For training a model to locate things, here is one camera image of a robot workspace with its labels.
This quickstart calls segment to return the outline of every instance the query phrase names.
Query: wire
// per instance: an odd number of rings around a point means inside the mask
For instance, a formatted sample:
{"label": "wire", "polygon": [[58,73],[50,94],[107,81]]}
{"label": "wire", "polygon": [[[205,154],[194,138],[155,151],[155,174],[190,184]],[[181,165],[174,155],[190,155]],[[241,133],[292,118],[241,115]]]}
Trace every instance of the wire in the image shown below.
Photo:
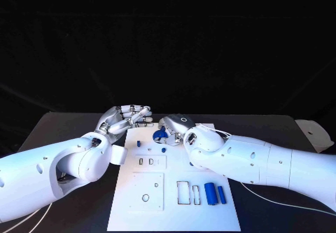
{"label": "wire", "polygon": [[265,200],[267,200],[267,201],[270,201],[270,202],[273,202],[273,203],[276,203],[276,204],[286,205],[286,206],[292,206],[292,207],[302,208],[302,209],[306,209],[306,210],[315,210],[315,211],[319,211],[319,212],[324,212],[324,213],[327,213],[327,214],[329,214],[329,215],[336,216],[336,214],[329,213],[329,212],[327,212],[327,211],[324,211],[324,210],[318,210],[318,209],[308,208],[308,207],[303,207],[303,206],[296,206],[296,205],[283,204],[283,203],[279,203],[279,202],[276,202],[276,201],[273,201],[273,200],[269,200],[267,198],[265,198],[263,196],[260,196],[260,195],[244,185],[243,182],[241,182],[241,184],[243,184],[243,186],[246,187],[246,189],[247,189],[253,194],[256,194],[260,198],[263,198]]}
{"label": "wire", "polygon": [[41,220],[40,220],[38,224],[35,225],[35,227],[34,227],[34,229],[31,230],[31,232],[29,232],[29,233],[32,233],[32,232],[34,232],[34,230],[35,230],[35,228],[40,226],[40,224],[41,224],[41,222],[42,222],[42,220],[44,220],[44,218],[45,218],[45,216],[47,216],[47,214],[48,214],[48,211],[50,211],[50,209],[51,209],[51,205],[50,205],[50,207],[48,207],[48,210],[47,210],[47,212],[45,212],[45,214],[44,214],[44,216],[42,216],[42,218],[41,218]]}
{"label": "wire", "polygon": [[200,124],[200,125],[201,125],[203,127],[205,127],[207,129],[213,130],[213,131],[218,131],[218,132],[224,133],[224,134],[227,135],[227,138],[230,138],[230,136],[233,136],[231,133],[228,133],[228,132],[226,132],[226,131],[215,130],[215,129],[210,128],[208,126],[205,126],[204,124]]}
{"label": "wire", "polygon": [[4,233],[8,233],[11,230],[14,230],[37,213],[38,211],[37,210],[9,230],[6,230]]}

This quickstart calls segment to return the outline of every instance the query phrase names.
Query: black table surface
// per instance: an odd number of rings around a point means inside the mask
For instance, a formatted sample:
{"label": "black table surface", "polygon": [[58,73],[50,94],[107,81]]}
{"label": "black table surface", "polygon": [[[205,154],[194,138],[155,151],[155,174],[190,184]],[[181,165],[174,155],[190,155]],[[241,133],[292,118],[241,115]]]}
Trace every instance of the black table surface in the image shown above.
{"label": "black table surface", "polygon": [[[155,122],[168,114],[155,114]],[[289,116],[190,115],[195,122],[214,123],[231,134],[254,137],[282,147],[315,152],[314,146]],[[28,137],[21,151],[81,137],[97,126],[102,114],[47,113]],[[123,146],[126,135],[116,143]],[[120,166],[110,164],[103,178],[73,191],[51,207],[35,233],[106,232],[115,199]],[[275,204],[256,196],[230,179],[241,232],[336,232],[336,217],[318,211]],[[279,187],[247,184],[249,188],[273,201],[334,212],[319,201]],[[29,232],[47,208],[12,233]],[[0,232],[25,217],[0,224]]]}

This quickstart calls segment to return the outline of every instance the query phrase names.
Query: white base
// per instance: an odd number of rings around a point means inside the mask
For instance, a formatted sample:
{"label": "white base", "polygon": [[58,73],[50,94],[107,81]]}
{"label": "white base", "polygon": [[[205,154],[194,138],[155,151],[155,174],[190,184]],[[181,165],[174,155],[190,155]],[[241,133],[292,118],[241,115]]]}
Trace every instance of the white base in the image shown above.
{"label": "white base", "polygon": [[[240,222],[228,179],[213,171],[203,171],[188,163],[188,153],[184,145],[171,147],[153,142],[153,128],[138,128],[128,131],[126,147],[129,155],[120,166],[120,176],[115,194],[115,203],[109,222],[109,231],[240,231]],[[164,211],[129,211],[132,200],[126,193],[132,192],[132,176],[136,155],[165,155],[168,168],[153,173],[165,173]],[[191,205],[178,204],[178,181],[190,181]],[[227,204],[210,206],[204,184],[214,182],[223,186]],[[194,204],[192,186],[200,186],[201,205]]]}

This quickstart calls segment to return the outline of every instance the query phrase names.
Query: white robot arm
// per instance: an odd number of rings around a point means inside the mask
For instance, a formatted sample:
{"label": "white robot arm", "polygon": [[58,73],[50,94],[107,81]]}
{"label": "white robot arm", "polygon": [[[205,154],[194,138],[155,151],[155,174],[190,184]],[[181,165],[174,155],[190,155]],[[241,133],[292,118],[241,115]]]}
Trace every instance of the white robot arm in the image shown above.
{"label": "white robot arm", "polygon": [[197,126],[182,114],[165,117],[159,128],[171,136],[158,143],[179,145],[184,141],[194,166],[211,169],[243,183],[288,188],[319,200],[336,211],[336,156],[279,147],[256,138],[224,137],[214,129]]}
{"label": "white robot arm", "polygon": [[[14,220],[97,181],[110,162],[125,163],[128,149],[112,145],[130,128],[152,127],[151,107],[113,107],[96,132],[0,159],[0,223]],[[67,173],[61,179],[57,169]]]}

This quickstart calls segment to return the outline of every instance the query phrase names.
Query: black backdrop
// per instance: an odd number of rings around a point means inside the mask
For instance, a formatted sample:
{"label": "black backdrop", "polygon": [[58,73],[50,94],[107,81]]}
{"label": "black backdrop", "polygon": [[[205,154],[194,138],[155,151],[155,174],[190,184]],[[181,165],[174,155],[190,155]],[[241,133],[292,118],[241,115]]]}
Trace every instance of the black backdrop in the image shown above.
{"label": "black backdrop", "polygon": [[156,113],[285,114],[316,120],[336,138],[334,10],[4,3],[2,155],[48,111],[103,113],[128,104]]}

